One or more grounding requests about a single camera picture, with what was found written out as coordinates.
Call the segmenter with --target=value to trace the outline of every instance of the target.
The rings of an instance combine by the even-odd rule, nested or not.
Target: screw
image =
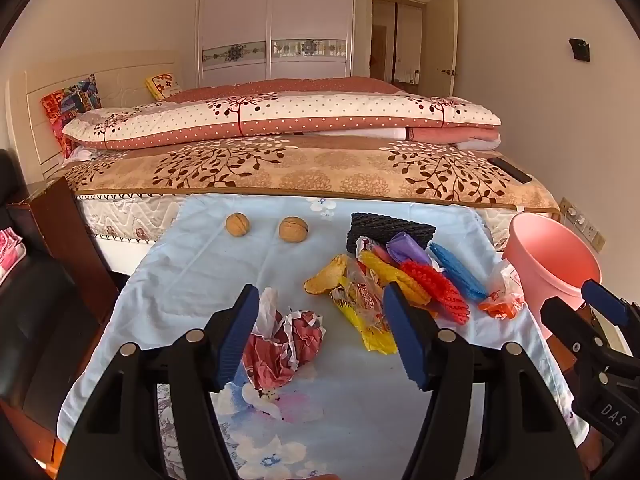
[[[438,332],[438,339],[440,339],[440,341],[444,341],[445,343],[451,343],[456,340],[456,333],[453,332],[453,330],[445,328]]]
[[[507,352],[509,352],[511,355],[520,355],[522,354],[522,346],[512,341],[510,343],[507,343]]]
[[[124,357],[133,355],[136,353],[136,345],[134,343],[124,343],[120,347],[120,354],[124,355]]]
[[[189,330],[185,338],[189,343],[197,343],[198,341],[202,341],[202,338],[204,338],[204,332],[199,328]]]

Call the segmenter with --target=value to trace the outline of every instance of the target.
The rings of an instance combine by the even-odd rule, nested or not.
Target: headboard
[[[145,79],[162,72],[181,72],[170,50],[103,52],[35,65],[14,73],[6,82],[9,139],[25,183],[45,180],[62,163],[62,152],[51,131],[40,99],[95,74],[102,106],[131,107],[153,102]]]

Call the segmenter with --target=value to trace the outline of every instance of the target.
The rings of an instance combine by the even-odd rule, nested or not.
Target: power outlet
[[[588,241],[590,241],[590,243],[593,244],[593,239],[596,237],[596,234],[598,234],[598,230],[593,226],[591,222],[585,222],[584,224],[585,227],[582,231],[582,234],[585,238],[587,238]]]
[[[605,239],[596,227],[565,197],[562,197],[559,209],[562,215],[562,224],[570,227],[577,234],[581,234],[594,250],[599,253],[604,247]]]

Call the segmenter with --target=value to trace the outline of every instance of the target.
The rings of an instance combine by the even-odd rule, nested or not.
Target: black sponge
[[[361,236],[366,236],[379,244],[386,243],[404,231],[422,247],[433,238],[436,228],[429,224],[418,224],[410,220],[401,220],[391,216],[376,215],[373,213],[351,213],[351,230],[347,233],[347,252],[355,254],[356,242]]]

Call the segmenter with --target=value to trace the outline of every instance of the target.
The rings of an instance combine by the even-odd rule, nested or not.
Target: nightstand
[[[16,230],[30,247],[59,261],[98,322],[113,309],[113,283],[76,207],[64,177],[25,186],[6,204]]]

